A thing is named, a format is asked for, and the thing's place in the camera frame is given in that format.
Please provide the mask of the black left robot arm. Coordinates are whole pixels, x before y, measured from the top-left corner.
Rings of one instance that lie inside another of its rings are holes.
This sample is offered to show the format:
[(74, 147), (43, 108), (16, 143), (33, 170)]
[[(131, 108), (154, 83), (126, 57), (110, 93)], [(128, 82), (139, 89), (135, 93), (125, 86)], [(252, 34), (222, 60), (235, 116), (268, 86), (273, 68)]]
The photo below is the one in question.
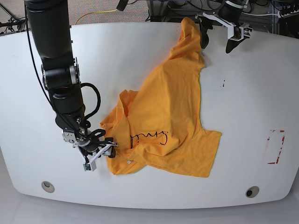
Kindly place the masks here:
[(199, 26), (201, 31), (200, 46), (205, 49), (209, 43), (207, 31), (213, 29), (217, 22), (227, 28), (226, 53), (230, 53), (239, 44), (249, 39), (253, 28), (249, 23), (240, 22), (240, 17), (245, 7), (242, 0), (224, 0), (216, 9), (199, 13)]

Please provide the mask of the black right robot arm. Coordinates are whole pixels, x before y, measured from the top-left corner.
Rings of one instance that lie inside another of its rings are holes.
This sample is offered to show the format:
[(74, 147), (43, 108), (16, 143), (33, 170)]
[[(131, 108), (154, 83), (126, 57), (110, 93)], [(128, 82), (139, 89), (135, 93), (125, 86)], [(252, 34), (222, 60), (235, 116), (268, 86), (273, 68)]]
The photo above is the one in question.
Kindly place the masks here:
[(115, 157), (112, 138), (101, 140), (103, 129), (89, 131), (89, 118), (101, 104), (100, 92), (90, 83), (81, 83), (78, 63), (73, 57), (68, 2), (65, 0), (26, 0), (26, 26), (31, 29), (41, 58), (39, 83), (56, 114), (55, 122), (64, 140), (76, 145), (84, 157), (98, 153)]

